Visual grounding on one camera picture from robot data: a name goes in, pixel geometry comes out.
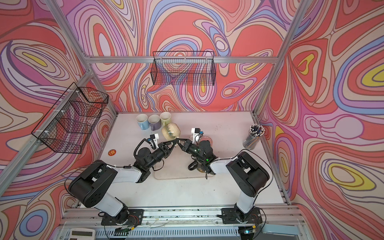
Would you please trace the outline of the cream speckled round mug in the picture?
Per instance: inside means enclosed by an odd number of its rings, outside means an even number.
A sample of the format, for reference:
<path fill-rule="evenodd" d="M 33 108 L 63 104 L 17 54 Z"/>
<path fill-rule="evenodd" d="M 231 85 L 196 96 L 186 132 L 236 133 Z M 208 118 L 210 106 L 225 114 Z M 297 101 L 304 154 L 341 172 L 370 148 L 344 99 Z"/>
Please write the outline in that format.
<path fill-rule="evenodd" d="M 175 123 L 169 123 L 162 128 L 162 134 L 167 141 L 172 141 L 181 135 L 181 130 Z"/>

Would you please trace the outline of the beige rectangular tray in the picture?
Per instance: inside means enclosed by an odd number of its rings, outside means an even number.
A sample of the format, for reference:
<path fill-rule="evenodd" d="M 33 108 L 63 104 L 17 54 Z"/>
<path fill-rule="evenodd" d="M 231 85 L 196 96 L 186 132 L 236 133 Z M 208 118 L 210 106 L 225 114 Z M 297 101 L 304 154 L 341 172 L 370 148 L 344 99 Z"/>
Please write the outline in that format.
<path fill-rule="evenodd" d="M 193 161 L 191 155 L 183 152 L 177 145 L 166 159 L 161 160 L 154 166 L 156 170 L 153 172 L 154 178 L 156 180 L 205 178 L 206 173 L 188 170 L 188 165 Z"/>

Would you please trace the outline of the light green ceramic mug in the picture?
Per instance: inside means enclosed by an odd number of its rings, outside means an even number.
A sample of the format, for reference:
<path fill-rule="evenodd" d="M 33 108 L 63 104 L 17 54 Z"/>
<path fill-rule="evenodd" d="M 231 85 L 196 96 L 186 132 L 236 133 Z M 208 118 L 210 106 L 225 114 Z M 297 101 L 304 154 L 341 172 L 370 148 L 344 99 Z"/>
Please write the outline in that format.
<path fill-rule="evenodd" d="M 161 124 L 162 126 L 166 126 L 172 122 L 172 114 L 169 112 L 163 112 L 160 114 Z"/>

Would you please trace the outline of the purple ceramic mug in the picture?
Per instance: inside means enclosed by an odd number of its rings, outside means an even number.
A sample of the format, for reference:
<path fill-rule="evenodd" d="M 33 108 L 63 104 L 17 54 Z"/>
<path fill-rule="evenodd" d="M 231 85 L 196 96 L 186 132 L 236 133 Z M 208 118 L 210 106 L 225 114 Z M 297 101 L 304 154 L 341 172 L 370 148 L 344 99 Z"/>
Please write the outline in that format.
<path fill-rule="evenodd" d="M 148 122 L 151 128 L 151 131 L 157 131 L 162 127 L 161 118 L 159 115 L 149 116 Z"/>

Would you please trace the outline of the light blue ceramic mug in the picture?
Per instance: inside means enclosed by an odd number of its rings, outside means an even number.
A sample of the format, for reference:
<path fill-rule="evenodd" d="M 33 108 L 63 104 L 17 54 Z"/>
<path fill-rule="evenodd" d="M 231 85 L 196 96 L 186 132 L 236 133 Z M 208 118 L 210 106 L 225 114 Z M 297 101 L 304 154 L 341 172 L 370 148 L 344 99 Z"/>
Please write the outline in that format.
<path fill-rule="evenodd" d="M 148 116 L 146 114 L 137 115 L 136 121 L 141 130 L 147 130 L 150 127 Z"/>

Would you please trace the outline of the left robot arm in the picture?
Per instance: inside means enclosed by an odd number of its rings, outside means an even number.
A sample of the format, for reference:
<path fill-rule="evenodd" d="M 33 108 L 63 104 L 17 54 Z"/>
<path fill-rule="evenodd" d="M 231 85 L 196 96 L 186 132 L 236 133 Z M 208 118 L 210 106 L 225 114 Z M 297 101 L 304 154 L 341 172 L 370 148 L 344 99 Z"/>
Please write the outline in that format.
<path fill-rule="evenodd" d="M 133 165 L 114 167 L 101 160 L 89 165 L 68 186 L 68 192 L 87 208 L 96 208 L 112 217 L 123 212 L 124 203 L 110 195 L 114 183 L 143 183 L 155 170 L 154 166 L 166 159 L 177 140 L 157 143 L 142 139 L 134 150 Z"/>

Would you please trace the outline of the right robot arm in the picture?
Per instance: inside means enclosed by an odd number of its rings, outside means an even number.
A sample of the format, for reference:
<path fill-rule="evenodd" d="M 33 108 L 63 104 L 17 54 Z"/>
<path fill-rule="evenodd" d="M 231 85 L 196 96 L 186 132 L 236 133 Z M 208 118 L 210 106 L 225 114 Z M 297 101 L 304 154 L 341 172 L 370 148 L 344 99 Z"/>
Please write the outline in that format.
<path fill-rule="evenodd" d="M 177 138 L 176 142 L 194 160 L 189 170 L 200 169 L 206 175 L 230 174 L 241 190 L 236 211 L 243 215 L 251 212 L 259 193 L 270 180 L 269 172 L 251 156 L 251 151 L 242 149 L 234 157 L 219 158 L 209 141 L 194 144 L 189 139 Z"/>

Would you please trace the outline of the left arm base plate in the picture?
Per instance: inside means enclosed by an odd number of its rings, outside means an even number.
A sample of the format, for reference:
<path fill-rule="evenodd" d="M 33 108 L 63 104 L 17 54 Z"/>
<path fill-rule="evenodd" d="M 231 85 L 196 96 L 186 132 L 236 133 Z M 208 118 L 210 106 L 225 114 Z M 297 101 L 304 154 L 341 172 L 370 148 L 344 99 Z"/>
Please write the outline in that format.
<path fill-rule="evenodd" d="M 128 226 L 137 227 L 142 224 L 144 210 L 143 209 L 122 209 L 115 217 L 105 212 L 98 214 L 102 218 L 102 226 Z"/>

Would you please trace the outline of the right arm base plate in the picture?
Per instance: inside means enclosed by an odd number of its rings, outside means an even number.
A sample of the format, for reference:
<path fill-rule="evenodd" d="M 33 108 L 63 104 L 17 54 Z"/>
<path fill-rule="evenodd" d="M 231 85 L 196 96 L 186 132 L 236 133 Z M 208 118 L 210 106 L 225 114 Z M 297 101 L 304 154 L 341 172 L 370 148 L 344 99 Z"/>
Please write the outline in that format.
<path fill-rule="evenodd" d="M 248 213 L 243 213 L 236 208 L 222 208 L 218 215 L 224 224 L 253 224 L 259 225 L 263 222 L 261 209 L 253 207 Z"/>

